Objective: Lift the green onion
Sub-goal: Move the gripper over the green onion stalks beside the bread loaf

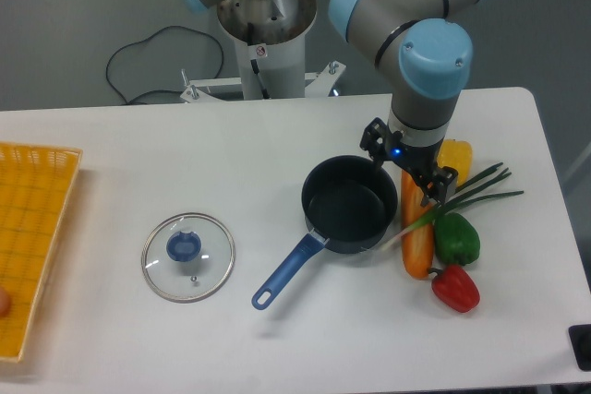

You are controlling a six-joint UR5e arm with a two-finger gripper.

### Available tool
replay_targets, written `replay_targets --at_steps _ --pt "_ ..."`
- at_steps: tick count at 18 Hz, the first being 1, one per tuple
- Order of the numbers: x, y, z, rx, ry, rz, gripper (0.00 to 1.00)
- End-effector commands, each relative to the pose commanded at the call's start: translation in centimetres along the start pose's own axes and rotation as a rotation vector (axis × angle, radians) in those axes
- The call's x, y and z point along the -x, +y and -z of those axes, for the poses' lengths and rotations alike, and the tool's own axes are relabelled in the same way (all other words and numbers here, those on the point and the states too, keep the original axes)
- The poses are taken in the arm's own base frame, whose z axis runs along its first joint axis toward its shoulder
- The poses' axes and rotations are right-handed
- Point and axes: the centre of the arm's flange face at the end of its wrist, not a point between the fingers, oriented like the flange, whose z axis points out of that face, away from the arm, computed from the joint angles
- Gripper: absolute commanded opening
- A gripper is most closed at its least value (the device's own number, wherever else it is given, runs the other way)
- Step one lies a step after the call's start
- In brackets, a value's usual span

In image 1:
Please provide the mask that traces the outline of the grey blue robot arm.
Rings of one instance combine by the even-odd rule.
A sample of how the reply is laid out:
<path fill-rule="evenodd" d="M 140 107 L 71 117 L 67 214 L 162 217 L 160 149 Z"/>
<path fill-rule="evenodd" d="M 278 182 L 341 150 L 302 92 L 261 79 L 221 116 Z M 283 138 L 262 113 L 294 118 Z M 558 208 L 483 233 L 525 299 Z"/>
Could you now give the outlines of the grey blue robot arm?
<path fill-rule="evenodd" d="M 214 9 L 235 43 L 247 99 L 301 97 L 304 37 L 316 0 L 184 0 L 194 12 Z M 409 173 L 426 201 L 444 203 L 457 175 L 437 164 L 458 97 L 470 77 L 473 44 L 450 15 L 482 0 L 330 0 L 337 33 L 392 85 L 386 121 L 365 130 L 361 148 L 377 164 Z"/>

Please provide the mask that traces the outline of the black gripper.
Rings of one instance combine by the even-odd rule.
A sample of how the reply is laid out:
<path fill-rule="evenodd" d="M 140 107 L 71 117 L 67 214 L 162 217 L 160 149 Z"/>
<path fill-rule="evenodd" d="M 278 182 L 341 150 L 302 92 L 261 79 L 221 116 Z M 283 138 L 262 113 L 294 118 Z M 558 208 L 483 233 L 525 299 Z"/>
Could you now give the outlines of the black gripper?
<path fill-rule="evenodd" d="M 375 172 L 384 162 L 392 161 L 409 173 L 423 192 L 420 206 L 424 208 L 430 200 L 446 203 L 456 191 L 458 172 L 437 163 L 442 142 L 441 138 L 425 147 L 410 145 L 404 142 L 402 130 L 392 132 L 382 120 L 375 118 L 364 129 L 360 148 L 372 159 Z"/>

